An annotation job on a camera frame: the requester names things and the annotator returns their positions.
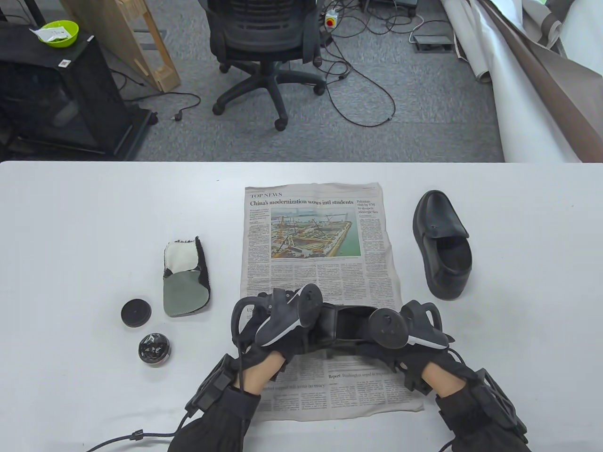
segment newspaper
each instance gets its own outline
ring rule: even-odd
[[[248,187],[243,246],[241,297],[315,283],[329,303],[402,306],[378,184]],[[321,350],[289,363],[265,388],[255,418],[318,421],[422,408],[401,373]]]

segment construction site photo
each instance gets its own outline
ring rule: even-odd
[[[272,258],[360,256],[354,209],[273,209]]]

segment electrical cable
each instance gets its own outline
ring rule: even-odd
[[[236,349],[239,352],[239,389],[244,392],[243,388],[243,351],[241,350],[240,341],[236,341]],[[240,432],[240,450],[243,452],[243,440],[245,438],[245,419],[241,421],[241,432]]]
[[[449,347],[448,351],[450,351],[454,356],[456,356],[462,365],[466,366],[465,360],[461,357],[461,355],[458,354],[456,350],[453,350]]]
[[[124,83],[122,84],[122,86],[119,87],[119,91],[125,88],[125,86],[128,84],[128,80],[132,80],[132,82],[136,83],[138,86],[146,86],[144,83],[134,80],[128,74],[125,74],[121,71],[117,71],[116,69],[109,68],[109,70],[114,74],[120,74],[122,77],[124,77]]]
[[[94,452],[95,450],[99,450],[101,447],[105,447],[106,445],[113,444],[114,442],[124,441],[129,439],[130,441],[140,441],[143,438],[173,438],[176,433],[180,431],[185,421],[188,419],[188,413],[180,421],[178,428],[174,433],[144,433],[142,430],[136,430],[132,432],[130,435],[118,436],[117,438],[109,439],[100,444],[97,444],[91,449],[88,449],[86,452]]]
[[[25,10],[25,7],[23,6],[23,3],[21,3],[21,0],[15,0],[19,6],[21,7],[21,10],[23,11],[23,14],[25,14],[25,17],[27,17],[27,22],[29,22],[30,25],[34,25],[34,19],[29,15],[29,13]]]
[[[155,93],[155,94],[149,94],[147,96],[141,96],[141,97],[137,97],[134,99],[124,99],[124,102],[140,102],[146,99],[150,99],[153,97],[161,97],[161,96],[169,96],[169,95],[180,95],[180,96],[193,96],[195,99],[197,99],[197,101],[192,104],[192,105],[187,105],[186,107],[181,108],[180,110],[178,110],[178,113],[176,113],[174,116],[172,116],[172,120],[173,121],[182,121],[182,112],[185,110],[188,110],[189,108],[195,108],[197,106],[199,106],[199,104],[201,104],[201,97],[199,97],[198,95],[194,94],[194,93],[181,93],[178,91],[170,91],[169,93]]]
[[[332,39],[332,43],[333,45],[336,47],[337,51],[339,52],[339,55],[336,55],[334,53],[331,53],[329,51],[328,46],[324,47],[324,50],[334,59],[328,59],[328,58],[323,58],[323,61],[327,62],[327,63],[331,63],[331,65],[329,66],[329,68],[325,71],[324,69],[318,68],[318,70],[320,72],[322,72],[323,74],[325,74],[327,83],[326,83],[326,91],[327,94],[329,95],[329,101],[331,102],[331,104],[333,105],[335,111],[337,111],[337,113],[344,118],[347,122],[350,122],[351,124],[360,126],[360,127],[366,127],[366,128],[374,128],[374,127],[379,127],[383,124],[386,124],[387,122],[391,121],[392,118],[394,117],[394,115],[396,114],[396,101],[393,98],[393,96],[389,93],[389,91],[387,91],[385,88],[383,88],[381,85],[379,85],[377,82],[375,82],[374,80],[372,80],[370,77],[366,76],[365,74],[363,74],[362,72],[358,71],[357,68],[354,67],[354,65],[351,64],[351,62],[348,61],[348,59],[345,58],[345,56],[343,55],[341,48],[339,48],[339,45],[336,43],[335,38],[338,39],[348,39],[348,38],[352,38],[352,37],[356,37],[359,36],[360,34],[368,31],[371,34],[374,34],[376,36],[383,36],[386,35],[388,33],[393,33],[393,34],[408,34],[409,35],[409,43],[413,43],[413,36],[414,33],[419,30],[421,27],[423,27],[425,24],[429,24],[432,22],[446,22],[446,23],[450,23],[448,20],[440,20],[440,19],[434,19],[434,20],[425,20],[424,17],[422,16],[417,16],[420,20],[420,23],[417,24],[416,26],[414,26],[413,28],[411,28],[410,30],[397,30],[396,27],[400,27],[400,26],[408,26],[411,25],[413,22],[413,19],[411,19],[410,17],[401,14],[398,12],[398,7],[397,7],[397,3],[395,2],[395,0],[393,0],[394,3],[394,10],[395,12],[387,17],[383,17],[380,14],[378,14],[377,12],[375,12],[372,9],[368,9],[367,13],[368,13],[368,19],[367,20],[363,20],[363,18],[361,17],[357,17],[351,14],[346,14],[349,13],[351,11],[361,11],[360,5],[358,3],[356,3],[355,5],[352,5],[352,3],[354,3],[355,0],[350,0],[348,2],[344,2],[343,0],[332,0],[331,2],[329,2],[328,5],[326,5],[323,8],[323,12],[320,15],[320,21],[324,21],[324,15],[326,14],[327,11],[329,11],[331,8],[333,8],[335,10],[335,12],[337,12],[338,14],[338,21],[337,21],[337,25],[335,26],[335,28],[329,30],[329,34],[330,34],[330,38]],[[404,19],[404,22],[399,22],[398,21],[398,17],[402,17]],[[370,21],[372,18],[375,19],[379,19],[381,21],[383,21],[385,23],[385,31],[376,31],[374,29],[371,28],[370,26]],[[348,35],[342,35],[342,34],[335,34],[335,30],[337,28],[339,28],[341,26],[341,24],[343,23],[344,19],[354,19],[357,20],[358,22],[360,22],[361,24],[363,24],[363,28],[358,31],[355,32],[353,34],[348,34]],[[337,83],[339,81],[345,80],[352,72],[357,73],[358,75],[360,75],[362,78],[364,78],[365,80],[369,81],[371,84],[375,85],[379,90],[383,91],[387,97],[389,97],[393,109],[392,109],[392,113],[383,121],[380,121],[377,124],[362,124],[356,121],[351,120],[350,118],[348,118],[335,104],[335,101],[333,100],[333,96],[332,93],[330,91],[330,85],[332,85],[333,83]],[[329,80],[329,77],[336,77],[335,80]]]
[[[438,452],[444,452],[446,449],[448,449],[450,446],[452,445],[452,440],[447,442],[446,444],[444,444],[444,447],[442,449],[440,449]]]
[[[20,16],[18,14],[2,14],[2,15],[4,17],[18,17],[19,19],[24,20],[25,22],[27,22],[27,25],[30,25],[30,26],[33,25],[29,19],[26,19],[23,16]]]
[[[421,28],[423,25],[425,24],[432,24],[433,22],[444,22],[445,24],[449,24],[450,22],[448,20],[443,20],[443,19],[433,19],[433,20],[425,20],[424,18],[421,17],[422,22],[417,25],[415,28],[412,29],[412,31],[410,32],[410,34],[408,35],[408,43],[409,44],[416,44],[417,40],[415,39],[414,41],[412,40],[412,37],[414,36],[414,32],[417,31],[419,28]],[[433,35],[428,35],[428,34],[422,34],[421,36],[433,36]]]

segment chair base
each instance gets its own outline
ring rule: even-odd
[[[227,64],[221,64],[220,72],[223,74],[226,74],[230,67],[234,66],[249,74],[250,77],[222,94],[213,105],[213,113],[215,115],[221,115],[224,113],[226,104],[229,102],[258,88],[266,88],[276,107],[276,111],[279,114],[279,118],[274,121],[274,127],[279,132],[285,130],[287,123],[289,122],[289,117],[287,116],[283,97],[280,95],[279,85],[283,83],[312,85],[314,86],[314,93],[321,96],[326,90],[327,83],[326,80],[319,75],[281,69],[281,65],[282,63],[274,63],[272,61],[262,61],[260,64],[230,61]]]

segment floor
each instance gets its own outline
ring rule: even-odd
[[[5,13],[18,13],[8,11],[9,2],[16,0],[0,0]],[[222,116],[212,114],[216,98],[244,76],[237,69],[225,75],[218,70],[209,51],[207,20],[197,0],[147,0],[147,4],[159,28],[166,30],[165,42],[182,79],[178,90],[200,95],[201,104],[186,110],[181,122],[174,122],[170,117],[190,103],[184,96],[142,102],[141,106],[159,113],[159,123],[150,128],[138,160],[503,161],[491,85],[477,82],[454,53],[416,54],[407,34],[376,36],[365,31],[339,38],[346,59],[390,92],[396,114],[381,127],[359,127],[339,116],[326,94],[318,97],[311,87],[287,85],[282,94],[289,125],[280,133],[274,129],[277,115],[265,90],[229,104]],[[57,0],[39,0],[39,5],[47,20],[63,17]],[[387,15],[393,7],[380,11]],[[417,13],[426,20],[446,18],[440,0],[420,0]],[[386,31],[377,19],[370,26],[375,32]],[[337,32],[348,35],[362,27],[358,20],[345,19]],[[431,23],[418,32],[432,33],[451,36],[450,26]],[[109,57],[109,63],[123,69],[114,58]],[[301,64],[293,62],[292,66]],[[315,68],[307,64],[303,70]],[[121,84],[122,79],[115,77]],[[122,92],[125,98],[151,93],[132,83]],[[391,115],[387,96],[357,74],[331,85],[331,94],[338,108],[356,122],[375,124]]]

